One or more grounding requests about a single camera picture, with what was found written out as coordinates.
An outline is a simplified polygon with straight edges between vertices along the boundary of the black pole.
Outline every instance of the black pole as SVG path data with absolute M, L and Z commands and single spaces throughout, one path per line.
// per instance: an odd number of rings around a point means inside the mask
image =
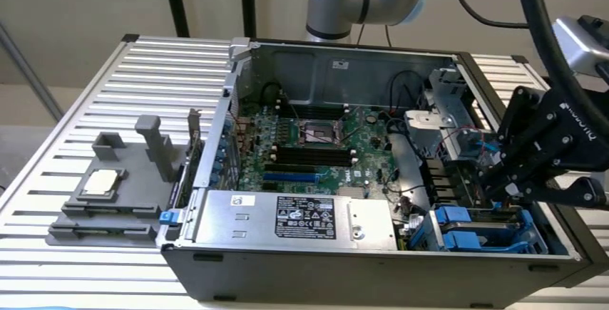
M 175 33 L 178 37 L 188 38 L 187 12 L 184 11 L 184 3 L 182 0 L 170 0 L 171 16 L 174 17 Z
M 240 0 L 243 12 L 243 34 L 256 38 L 256 0 Z

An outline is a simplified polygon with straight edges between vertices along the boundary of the white wall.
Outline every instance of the white wall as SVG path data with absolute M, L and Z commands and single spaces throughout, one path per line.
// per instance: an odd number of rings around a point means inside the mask
M 521 21 L 520 0 L 469 0 L 490 19 Z M 608 0 L 546 0 L 553 17 L 593 14 L 609 19 Z M 240 0 L 184 0 L 194 36 L 242 35 Z M 306 0 L 256 0 L 259 37 L 301 39 Z M 41 80 L 51 86 L 84 87 L 124 33 L 172 36 L 167 0 L 0 0 L 0 21 L 11 31 Z M 457 0 L 427 0 L 411 25 L 391 28 L 395 46 L 473 53 L 522 54 L 536 67 L 529 34 L 478 24 Z M 385 45 L 379 26 L 367 26 L 363 44 Z M 0 83 L 21 83 L 0 53 Z

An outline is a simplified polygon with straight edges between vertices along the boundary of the black cable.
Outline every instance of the black cable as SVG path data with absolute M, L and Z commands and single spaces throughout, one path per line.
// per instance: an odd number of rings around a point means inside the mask
M 419 150 L 417 149 L 417 146 L 413 142 L 413 139 L 410 138 L 410 132 L 409 132 L 409 126 L 406 125 L 406 121 L 399 119 L 399 118 L 391 118 L 389 119 L 386 123 L 386 132 L 389 133 L 390 129 L 390 124 L 393 122 L 398 122 L 403 124 L 403 130 L 399 130 L 399 126 L 395 126 L 398 128 L 398 133 L 402 134 L 406 137 L 406 141 L 409 142 L 410 148 L 413 149 L 413 152 L 415 153 L 417 157 L 421 159 L 422 162 L 425 162 L 425 156 L 421 154 Z
M 493 26 L 493 27 L 501 27 L 504 29 L 528 29 L 529 25 L 526 23 L 505 23 L 502 21 L 493 21 L 486 19 L 483 16 L 481 16 L 478 13 L 475 13 L 474 9 L 469 6 L 466 0 L 458 0 L 461 6 L 463 6 L 465 11 L 469 13 L 469 15 L 481 23 L 485 25 Z
M 385 37 L 387 38 L 387 45 L 390 48 L 393 48 L 393 45 L 391 45 L 391 38 L 389 37 L 389 26 L 385 25 Z
M 601 62 L 596 65 L 594 70 L 605 83 L 609 83 L 609 62 Z
M 366 27 L 366 24 L 362 24 L 362 27 L 359 28 L 358 41 L 357 41 L 355 45 L 359 45 L 359 41 L 362 40 L 362 33 L 363 33 L 365 27 Z
M 576 113 L 581 117 L 584 116 L 586 124 L 594 129 L 596 133 L 609 138 L 609 120 L 594 106 L 576 77 L 573 77 L 572 69 L 552 30 L 545 2 L 544 0 L 521 0 L 521 4 L 526 21 L 530 24 L 529 30 L 534 46 L 550 79 L 554 81 L 553 88 L 558 90 L 561 97 L 565 98 Z
M 391 111 L 391 108 L 393 108 L 393 85 L 395 83 L 395 80 L 398 79 L 399 75 L 402 75 L 403 73 L 414 73 L 418 78 L 421 79 L 421 81 L 423 81 L 423 78 L 421 76 L 419 73 L 417 73 L 414 70 L 402 70 L 399 72 L 397 72 L 393 76 L 391 76 L 391 79 L 389 80 L 389 111 Z
M 406 89 L 406 93 L 409 94 L 409 97 L 410 97 L 410 101 L 413 102 L 413 105 L 417 105 L 417 99 L 415 97 L 413 96 L 413 93 L 410 93 L 410 89 L 409 87 L 406 86 L 406 84 L 403 85 L 403 88 Z
M 425 187 L 425 185 L 423 185 L 423 184 L 417 185 L 417 186 L 414 186 L 414 187 L 410 187 L 410 188 L 406 189 L 406 190 L 394 190 L 394 189 L 391 189 L 391 188 L 389 187 L 389 178 L 387 178 L 383 187 L 385 187 L 390 192 L 394 192 L 394 193 L 402 195 L 403 193 L 406 193 L 406 192 L 409 192 L 409 191 L 413 191 L 414 189 L 418 189 L 418 188 L 421 188 L 421 187 Z
M 279 89 L 282 89 L 282 83 L 279 83 L 278 81 L 271 80 L 271 81 L 266 82 L 266 83 L 263 84 L 262 89 L 260 89 L 260 96 L 259 96 L 259 98 L 258 98 L 258 104 L 259 104 L 259 105 L 263 105 L 263 101 L 264 101 L 264 91 L 267 91 L 267 88 L 268 88 L 270 86 L 278 86 Z

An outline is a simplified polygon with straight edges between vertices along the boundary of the blue latch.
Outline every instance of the blue latch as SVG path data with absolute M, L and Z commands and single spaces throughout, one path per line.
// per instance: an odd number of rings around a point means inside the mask
M 439 224 L 446 224 L 450 222 L 471 222 L 467 208 L 465 207 L 439 207 L 435 210 L 435 217 L 438 218 Z
M 451 231 L 442 235 L 445 247 L 453 252 L 524 253 L 528 242 L 516 242 L 508 247 L 482 247 L 474 232 Z
M 478 235 L 474 232 L 449 232 L 442 235 L 449 251 L 479 251 Z
M 179 212 L 162 212 L 159 216 L 159 223 L 168 224 L 170 226 L 178 225 L 178 217 L 180 216 Z

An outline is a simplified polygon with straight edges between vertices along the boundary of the gray floor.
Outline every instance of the gray floor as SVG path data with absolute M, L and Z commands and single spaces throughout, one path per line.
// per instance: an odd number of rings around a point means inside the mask
M 52 128 L 0 126 L 0 185 L 8 187 Z

